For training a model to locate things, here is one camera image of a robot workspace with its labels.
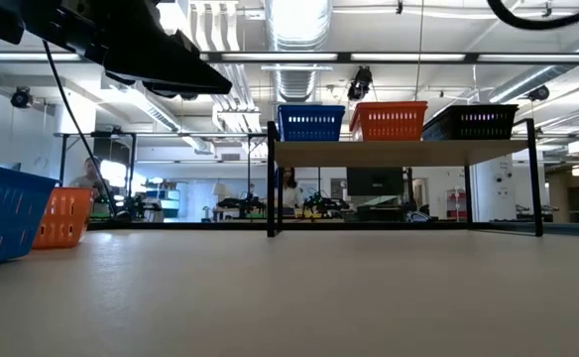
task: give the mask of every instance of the computer screen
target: computer screen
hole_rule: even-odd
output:
[[[347,194],[400,195],[405,192],[402,168],[348,168]]]

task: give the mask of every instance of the plastic basket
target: plastic basket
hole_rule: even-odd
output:
[[[55,188],[32,248],[72,248],[78,245],[93,207],[92,192],[91,188]]]
[[[280,105],[283,141],[338,141],[345,107],[342,105]]]
[[[55,184],[0,168],[0,262],[30,253]]]
[[[353,141],[419,141],[425,101],[360,103],[351,126]]]
[[[424,140],[509,140],[517,105],[453,105],[424,126]]]

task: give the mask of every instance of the security camera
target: security camera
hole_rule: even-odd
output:
[[[30,94],[30,87],[17,87],[16,92],[10,99],[12,106],[19,109],[27,109],[34,104],[34,97]]]
[[[359,101],[369,93],[369,86],[373,83],[373,75],[368,66],[360,66],[356,76],[351,81],[351,86],[347,92],[350,101]]]
[[[536,100],[543,101],[547,98],[549,98],[549,89],[544,85],[540,86],[539,88],[537,88],[537,89],[535,89],[527,94],[527,99],[529,99],[531,101],[536,101]]]

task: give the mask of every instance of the white column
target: white column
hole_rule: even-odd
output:
[[[69,100],[71,111],[73,112],[82,133],[88,134],[93,132],[95,130],[96,117],[95,105],[91,101],[72,92],[67,93],[67,99]],[[69,116],[69,112],[66,110],[64,105],[57,105],[56,117],[58,124],[57,132],[65,134],[77,133],[75,125]],[[76,139],[78,142],[66,152],[64,162],[65,186],[69,185],[72,180],[84,175],[84,161],[89,157],[89,154],[84,148],[84,144],[77,136],[69,138],[69,140],[67,140],[67,145],[72,144]],[[87,137],[87,143],[89,144],[90,149],[93,150],[93,139]]]

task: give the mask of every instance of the ventilation duct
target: ventilation duct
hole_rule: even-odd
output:
[[[331,0],[267,0],[269,50],[319,51],[327,39],[332,10]],[[305,71],[294,68],[275,72],[279,101],[303,102],[312,98],[318,72],[310,70],[312,65],[304,67]]]
[[[567,52],[579,53],[579,42],[577,45],[567,49]],[[497,87],[490,93],[490,102],[508,102],[546,84],[548,81],[569,72],[577,66],[578,64],[537,66]]]
[[[117,90],[123,100],[135,105],[171,132],[185,133],[192,131],[182,125],[167,108],[153,98],[154,96],[152,94],[142,93],[133,87],[118,88],[112,85],[111,88]],[[215,148],[212,143],[205,142],[199,138],[182,137],[182,139],[191,145],[197,154],[214,155]]]

